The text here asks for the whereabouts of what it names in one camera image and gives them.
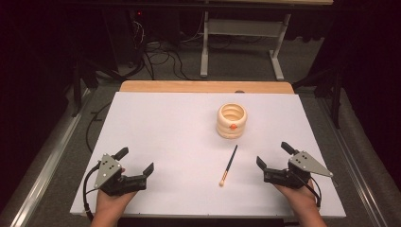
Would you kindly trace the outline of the black computer tower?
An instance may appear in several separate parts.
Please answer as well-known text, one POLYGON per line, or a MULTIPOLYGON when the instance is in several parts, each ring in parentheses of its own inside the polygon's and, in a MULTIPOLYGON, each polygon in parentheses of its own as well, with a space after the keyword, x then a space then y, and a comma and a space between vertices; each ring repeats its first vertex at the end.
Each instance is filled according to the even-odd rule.
POLYGON ((137 21, 137 12, 130 9, 109 9, 103 12, 112 44, 117 72, 127 74, 137 68, 143 57, 146 34, 137 21))

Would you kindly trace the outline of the person's right hand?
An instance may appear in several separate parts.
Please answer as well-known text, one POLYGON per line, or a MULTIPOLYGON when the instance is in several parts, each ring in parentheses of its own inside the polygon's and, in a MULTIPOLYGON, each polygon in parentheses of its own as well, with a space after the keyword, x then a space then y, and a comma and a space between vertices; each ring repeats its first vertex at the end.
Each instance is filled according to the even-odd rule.
POLYGON ((306 217, 318 213, 315 196, 309 190, 309 187, 313 187, 311 182, 308 182, 308 186, 303 186, 299 189, 278 184, 274 187, 288 200, 288 204, 296 216, 306 217))

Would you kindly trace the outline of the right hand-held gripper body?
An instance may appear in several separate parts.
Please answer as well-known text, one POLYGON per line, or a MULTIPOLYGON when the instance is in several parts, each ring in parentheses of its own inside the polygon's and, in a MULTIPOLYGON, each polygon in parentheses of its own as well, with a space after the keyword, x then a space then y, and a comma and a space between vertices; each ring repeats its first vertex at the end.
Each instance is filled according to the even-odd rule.
POLYGON ((288 159, 288 167, 273 169, 263 164, 265 183, 273 183, 285 187, 299 189, 311 179, 311 174, 333 177, 333 173, 319 163, 306 151, 298 151, 288 159))

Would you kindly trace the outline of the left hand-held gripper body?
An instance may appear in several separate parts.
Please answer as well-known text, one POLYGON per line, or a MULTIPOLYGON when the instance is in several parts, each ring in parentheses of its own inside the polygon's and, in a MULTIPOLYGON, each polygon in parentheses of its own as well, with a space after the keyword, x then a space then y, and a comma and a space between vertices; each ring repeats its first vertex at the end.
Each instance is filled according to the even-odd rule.
POLYGON ((119 161, 124 154, 104 154, 99 162, 94 189, 100 189, 108 196, 122 196, 124 194, 146 190, 148 170, 141 175, 126 176, 122 174, 122 166, 119 161))

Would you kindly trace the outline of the cream ribbed pen holder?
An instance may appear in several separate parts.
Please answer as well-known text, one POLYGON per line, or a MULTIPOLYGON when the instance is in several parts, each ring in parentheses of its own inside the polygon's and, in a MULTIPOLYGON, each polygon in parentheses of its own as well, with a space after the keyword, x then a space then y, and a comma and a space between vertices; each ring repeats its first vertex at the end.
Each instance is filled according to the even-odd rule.
POLYGON ((237 103, 226 103, 218 109, 216 130, 226 139, 239 138, 246 128, 248 114, 237 103))

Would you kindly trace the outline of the metal floor rail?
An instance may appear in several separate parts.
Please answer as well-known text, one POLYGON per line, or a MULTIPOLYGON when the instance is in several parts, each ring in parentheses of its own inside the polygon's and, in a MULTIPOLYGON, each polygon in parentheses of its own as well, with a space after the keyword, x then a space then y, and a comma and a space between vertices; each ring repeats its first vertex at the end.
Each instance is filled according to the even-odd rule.
POLYGON ((330 109, 324 98, 317 99, 318 105, 323 111, 325 119, 328 121, 331 131, 334 133, 337 143, 340 146, 340 153, 342 159, 345 162, 347 171, 353 181, 358 196, 366 210, 371 223, 374 227, 388 227, 388 223, 383 217, 374 197, 374 194, 363 178, 362 172, 360 171, 356 159, 354 158, 351 150, 349 149, 343 134, 332 121, 330 109))
POLYGON ((36 155, 0 215, 2 227, 85 226, 87 219, 70 213, 90 159, 85 131, 94 92, 83 92, 82 108, 68 106, 56 128, 36 155))

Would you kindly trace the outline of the person's left hand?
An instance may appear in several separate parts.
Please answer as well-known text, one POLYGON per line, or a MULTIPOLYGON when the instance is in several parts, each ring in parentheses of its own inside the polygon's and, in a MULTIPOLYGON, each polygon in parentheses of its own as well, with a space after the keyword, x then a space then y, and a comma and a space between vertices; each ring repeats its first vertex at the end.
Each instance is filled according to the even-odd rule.
POLYGON ((122 196, 109 196, 99 190, 96 196, 96 218, 119 219, 135 195, 135 192, 130 192, 122 196))

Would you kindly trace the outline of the black pencil with cream tip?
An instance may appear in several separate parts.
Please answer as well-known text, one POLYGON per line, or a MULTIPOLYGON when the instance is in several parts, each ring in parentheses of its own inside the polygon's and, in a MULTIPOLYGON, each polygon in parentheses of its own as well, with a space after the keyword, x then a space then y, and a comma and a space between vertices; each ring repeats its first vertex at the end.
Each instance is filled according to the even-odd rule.
POLYGON ((238 145, 235 145, 235 148, 234 148, 233 153, 232 153, 232 155, 231 155, 231 157, 230 157, 230 159, 229 159, 229 162, 228 162, 228 164, 227 164, 227 166, 226 166, 226 168, 225 168, 225 171, 224 171, 224 173, 223 173, 223 176, 222 176, 222 178, 221 178, 221 180, 220 180, 220 182, 219 182, 219 184, 218 184, 220 187, 224 186, 224 184, 225 184, 225 181, 226 181, 228 172, 229 172, 230 167, 231 167, 231 165, 232 165, 232 162, 233 162, 233 160, 234 160, 234 158, 235 158, 235 154, 236 154, 237 148, 238 148, 238 145))

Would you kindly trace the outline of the black stand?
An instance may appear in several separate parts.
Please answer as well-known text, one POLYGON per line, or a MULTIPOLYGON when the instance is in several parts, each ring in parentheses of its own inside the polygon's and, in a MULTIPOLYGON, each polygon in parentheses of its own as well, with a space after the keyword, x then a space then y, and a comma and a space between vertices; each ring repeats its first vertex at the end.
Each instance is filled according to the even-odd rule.
POLYGON ((142 70, 144 66, 145 62, 140 60, 139 63, 135 67, 132 67, 127 74, 121 75, 115 70, 111 70, 105 66, 102 66, 95 61, 84 58, 83 56, 77 56, 75 66, 73 68, 74 111, 72 116, 76 117, 83 107, 81 83, 84 82, 86 87, 89 89, 96 89, 98 87, 95 72, 99 71, 111 79, 123 82, 142 70))
POLYGON ((341 76, 336 69, 325 69, 317 73, 309 74, 307 77, 300 79, 291 84, 293 90, 297 90, 305 86, 314 86, 314 95, 318 98, 327 98, 331 100, 330 117, 334 126, 338 129, 339 111, 340 111, 340 92, 341 92, 341 76))

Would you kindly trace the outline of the white metal desk frame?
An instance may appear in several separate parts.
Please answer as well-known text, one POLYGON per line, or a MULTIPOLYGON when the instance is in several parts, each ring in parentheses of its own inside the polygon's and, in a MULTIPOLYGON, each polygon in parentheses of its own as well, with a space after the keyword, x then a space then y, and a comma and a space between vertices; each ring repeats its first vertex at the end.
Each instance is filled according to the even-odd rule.
POLYGON ((209 12, 203 13, 203 38, 202 51, 200 57, 200 76, 208 76, 209 63, 209 36, 210 35, 228 35, 228 36, 247 36, 247 37, 266 37, 275 38, 276 46, 269 51, 270 62, 273 68, 275 78, 284 80, 278 55, 285 35, 291 15, 286 14, 280 22, 264 22, 250 20, 232 20, 232 19, 210 19, 209 12))

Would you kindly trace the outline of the white table mat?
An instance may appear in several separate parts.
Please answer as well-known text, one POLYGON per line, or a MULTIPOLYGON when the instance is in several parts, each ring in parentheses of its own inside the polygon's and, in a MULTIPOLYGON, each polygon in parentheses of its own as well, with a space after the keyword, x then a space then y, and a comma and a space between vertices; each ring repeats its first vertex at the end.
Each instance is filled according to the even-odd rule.
POLYGON ((154 163, 147 189, 125 211, 128 217, 282 218, 292 214, 288 203, 256 164, 259 156, 270 168, 285 168, 289 156, 282 142, 323 157, 296 95, 118 92, 88 165, 122 148, 129 149, 121 161, 129 176, 154 163), (218 109, 226 103, 248 114, 236 139, 216 130, 218 109))

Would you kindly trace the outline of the wooden table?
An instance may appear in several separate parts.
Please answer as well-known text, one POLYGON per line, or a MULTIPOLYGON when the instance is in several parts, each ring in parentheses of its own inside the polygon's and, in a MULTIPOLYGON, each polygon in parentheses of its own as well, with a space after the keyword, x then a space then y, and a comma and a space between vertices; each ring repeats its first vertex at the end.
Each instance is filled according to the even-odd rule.
POLYGON ((283 81, 129 80, 120 92, 294 94, 291 84, 283 81))

